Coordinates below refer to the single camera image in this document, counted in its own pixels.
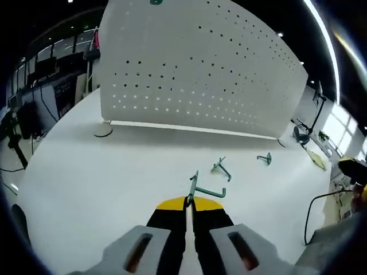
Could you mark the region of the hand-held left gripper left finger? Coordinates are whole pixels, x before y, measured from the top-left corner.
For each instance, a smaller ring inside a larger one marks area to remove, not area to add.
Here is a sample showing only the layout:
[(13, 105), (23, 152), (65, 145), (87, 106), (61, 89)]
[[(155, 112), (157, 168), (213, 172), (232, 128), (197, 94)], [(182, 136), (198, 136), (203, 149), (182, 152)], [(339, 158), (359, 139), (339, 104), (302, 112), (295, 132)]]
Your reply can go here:
[(178, 274), (186, 248), (186, 197), (159, 204), (147, 224), (108, 245), (86, 274)]

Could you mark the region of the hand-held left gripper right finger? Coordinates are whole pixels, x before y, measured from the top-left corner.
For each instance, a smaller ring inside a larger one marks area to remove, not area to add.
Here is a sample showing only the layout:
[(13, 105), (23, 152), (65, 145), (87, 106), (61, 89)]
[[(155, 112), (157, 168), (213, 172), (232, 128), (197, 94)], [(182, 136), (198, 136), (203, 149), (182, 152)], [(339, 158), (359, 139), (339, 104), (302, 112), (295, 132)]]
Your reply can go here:
[(194, 247), (203, 274), (295, 274), (268, 240), (234, 224), (216, 201), (191, 200)]

